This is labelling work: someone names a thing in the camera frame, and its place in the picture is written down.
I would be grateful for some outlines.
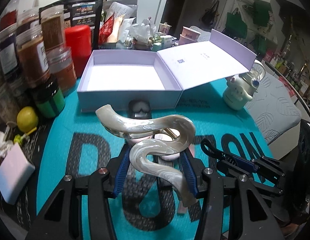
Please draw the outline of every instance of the black jar lid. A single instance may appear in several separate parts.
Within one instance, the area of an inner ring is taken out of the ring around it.
[[[58,90],[59,85],[57,79],[53,74],[51,74],[45,83],[31,89],[30,92],[36,102],[45,102],[50,100],[58,92]]]

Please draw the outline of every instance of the jar lid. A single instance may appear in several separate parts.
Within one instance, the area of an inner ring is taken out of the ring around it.
[[[68,37],[78,38],[83,35],[90,35],[91,29],[88,25],[77,25],[65,29],[66,40]]]
[[[52,16],[54,16],[55,14],[58,14],[58,13],[64,13],[64,5],[63,4],[56,5],[56,6],[50,7],[48,9],[42,11],[40,13],[40,17],[42,19],[46,19],[46,18],[52,17]]]
[[[12,11],[16,10],[18,5],[19,5],[19,0],[10,0],[10,2],[7,4],[3,14],[6,14],[8,12],[12,12]]]
[[[55,64],[61,60],[64,60],[72,55],[71,47],[55,48],[47,53],[48,65]]]
[[[50,75],[49,79],[45,83],[31,89],[30,92],[35,101],[44,102],[50,100],[51,96],[56,94],[58,90],[59,85],[56,77],[54,75]]]
[[[10,26],[8,26],[7,28],[3,29],[1,32],[0,32],[0,42],[8,37],[9,35],[13,34],[14,32],[16,32],[16,29],[17,29],[17,23],[14,23]]]
[[[17,15],[17,23],[21,22],[27,17],[38,16],[39,17],[39,7],[34,7],[29,10],[23,11]]]
[[[31,41],[42,32],[42,26],[39,24],[33,28],[30,28],[29,30],[26,30],[22,32],[21,34],[17,35],[16,37],[16,43],[17,45],[21,46],[27,41]]]

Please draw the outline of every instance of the yellow lemon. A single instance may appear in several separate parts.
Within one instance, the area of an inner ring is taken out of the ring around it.
[[[17,126],[23,133],[28,133],[38,125],[38,116],[31,106],[24,107],[17,115]]]

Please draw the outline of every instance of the paper cup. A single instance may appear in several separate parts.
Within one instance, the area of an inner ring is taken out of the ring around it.
[[[187,27],[183,27],[182,35],[191,40],[197,41],[200,33]]]
[[[178,45],[190,44],[194,42],[197,42],[197,41],[184,37],[183,35],[180,34]]]

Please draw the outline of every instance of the pearl white hair claw clip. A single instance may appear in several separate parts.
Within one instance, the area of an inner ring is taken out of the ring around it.
[[[173,114],[156,119],[131,119],[117,114],[110,105],[102,106],[96,115],[105,129],[111,134],[124,138],[136,139],[159,133],[166,134],[165,129],[172,128],[180,135],[173,141],[146,139],[136,143],[129,154],[131,165],[138,171],[160,177],[172,184],[183,206],[188,207],[197,202],[189,192],[182,172],[169,166],[153,163],[147,155],[165,156],[184,151],[194,140],[195,126],[185,116]]]

